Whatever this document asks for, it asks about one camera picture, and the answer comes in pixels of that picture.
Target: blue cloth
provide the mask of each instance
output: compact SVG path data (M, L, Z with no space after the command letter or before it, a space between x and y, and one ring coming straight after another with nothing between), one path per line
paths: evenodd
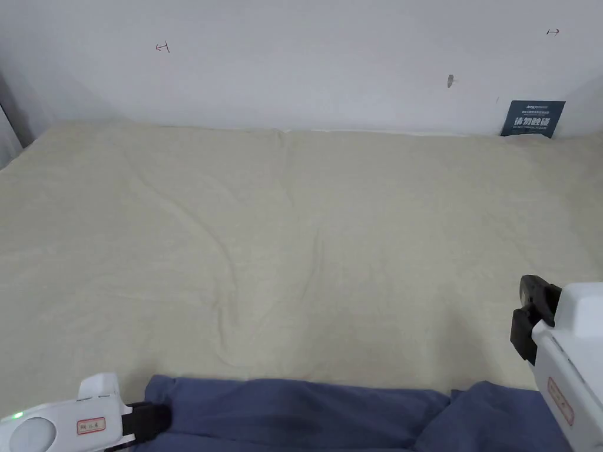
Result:
M171 428L137 452L569 452L537 391L487 381L445 396L290 380L156 375L147 401Z

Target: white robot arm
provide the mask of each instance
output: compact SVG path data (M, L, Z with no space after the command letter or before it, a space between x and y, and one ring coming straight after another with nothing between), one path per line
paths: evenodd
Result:
M575 452L603 451L603 283L519 285L511 342Z
M125 405L117 375L82 381L76 400L49 403L0 421L0 452L118 450L154 439L171 424L165 405Z

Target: bed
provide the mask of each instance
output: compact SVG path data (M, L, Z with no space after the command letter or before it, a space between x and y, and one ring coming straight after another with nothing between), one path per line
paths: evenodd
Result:
M531 388L519 278L603 277L602 138L54 127L0 171L0 415L103 371Z

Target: warning sign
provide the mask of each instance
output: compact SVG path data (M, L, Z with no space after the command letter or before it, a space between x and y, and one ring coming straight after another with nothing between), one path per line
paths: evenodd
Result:
M500 135L540 133L551 138L564 105L561 101L512 101Z

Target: white wall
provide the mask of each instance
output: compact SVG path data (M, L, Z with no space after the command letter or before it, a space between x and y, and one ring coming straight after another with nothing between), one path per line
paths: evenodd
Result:
M584 134L602 19L601 0L4 0L0 101L25 143L112 118L497 134L514 99L565 100L558 133Z

